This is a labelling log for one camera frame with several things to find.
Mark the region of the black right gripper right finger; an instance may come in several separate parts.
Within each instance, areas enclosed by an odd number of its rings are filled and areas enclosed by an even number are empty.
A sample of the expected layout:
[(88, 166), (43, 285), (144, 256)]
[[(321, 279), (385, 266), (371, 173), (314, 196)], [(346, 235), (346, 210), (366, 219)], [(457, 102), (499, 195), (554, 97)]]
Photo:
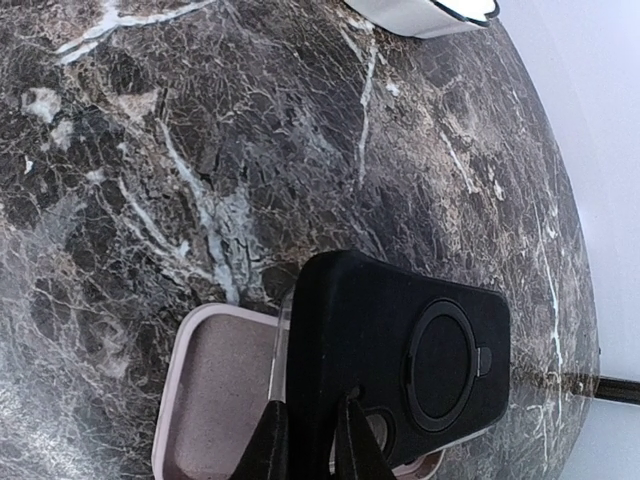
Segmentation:
[(334, 407), (334, 473), (332, 479), (394, 479), (359, 403), (361, 388), (344, 391)]

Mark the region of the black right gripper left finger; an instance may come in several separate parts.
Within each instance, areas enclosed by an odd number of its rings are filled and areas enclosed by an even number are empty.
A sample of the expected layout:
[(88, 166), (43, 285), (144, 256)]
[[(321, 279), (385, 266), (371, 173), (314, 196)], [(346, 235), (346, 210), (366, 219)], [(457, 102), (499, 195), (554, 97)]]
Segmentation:
[(287, 479), (289, 417), (286, 404), (271, 400), (243, 454), (244, 479)]

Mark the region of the black phone case with ring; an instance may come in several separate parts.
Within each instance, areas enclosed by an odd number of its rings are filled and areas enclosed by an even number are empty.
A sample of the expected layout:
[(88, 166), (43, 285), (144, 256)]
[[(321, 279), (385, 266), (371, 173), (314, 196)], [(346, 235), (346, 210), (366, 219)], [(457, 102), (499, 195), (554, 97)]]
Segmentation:
[(400, 464), (501, 419), (510, 312), (499, 293), (421, 276), (354, 251), (312, 257), (297, 279), (287, 393), (297, 459), (329, 455), (339, 400), (390, 422)]

